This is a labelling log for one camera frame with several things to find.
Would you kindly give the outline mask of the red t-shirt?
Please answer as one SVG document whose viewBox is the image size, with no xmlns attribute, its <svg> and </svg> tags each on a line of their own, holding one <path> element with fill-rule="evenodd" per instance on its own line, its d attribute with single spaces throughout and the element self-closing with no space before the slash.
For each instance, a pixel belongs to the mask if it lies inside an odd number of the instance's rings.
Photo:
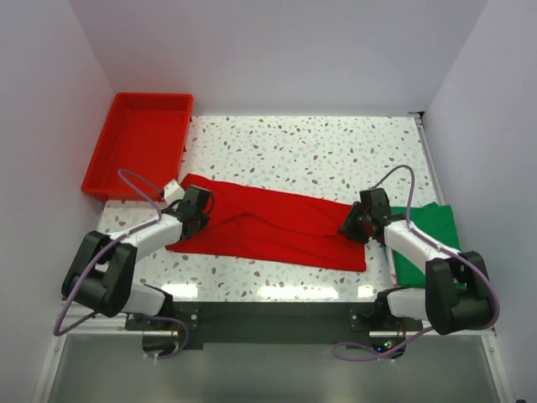
<svg viewBox="0 0 537 403">
<path fill-rule="evenodd" d="M 363 272 L 362 244 L 339 232 L 350 206 L 188 174 L 183 187 L 210 191 L 216 205 L 205 228 L 167 246 L 184 254 L 213 254 Z"/>
</svg>

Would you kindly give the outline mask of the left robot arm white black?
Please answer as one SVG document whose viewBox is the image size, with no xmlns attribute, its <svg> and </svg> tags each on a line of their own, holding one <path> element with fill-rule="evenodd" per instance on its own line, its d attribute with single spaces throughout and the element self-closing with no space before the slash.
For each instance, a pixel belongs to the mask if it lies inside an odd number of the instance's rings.
<svg viewBox="0 0 537 403">
<path fill-rule="evenodd" d="M 136 263 L 200 232 L 210 220 L 214 202 L 207 189 L 189 186 L 154 218 L 129 230 L 89 232 L 61 286 L 62 296 L 106 317 L 142 314 L 153 328 L 167 328 L 174 319 L 172 297 L 159 288 L 136 285 Z"/>
</svg>

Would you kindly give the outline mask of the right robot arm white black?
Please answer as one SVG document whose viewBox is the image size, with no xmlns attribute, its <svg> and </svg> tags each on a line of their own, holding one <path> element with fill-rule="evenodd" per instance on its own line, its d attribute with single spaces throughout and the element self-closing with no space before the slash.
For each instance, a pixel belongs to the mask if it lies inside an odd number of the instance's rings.
<svg viewBox="0 0 537 403">
<path fill-rule="evenodd" d="M 392 212 L 382 188 L 360 192 L 340 233 L 365 244 L 374 239 L 390 254 L 403 255 L 425 276 L 423 288 L 395 286 L 378 293 L 366 318 L 385 330 L 404 318 L 428 322 L 440 335 L 492 327 L 499 317 L 483 257 L 445 246 L 403 214 Z"/>
</svg>

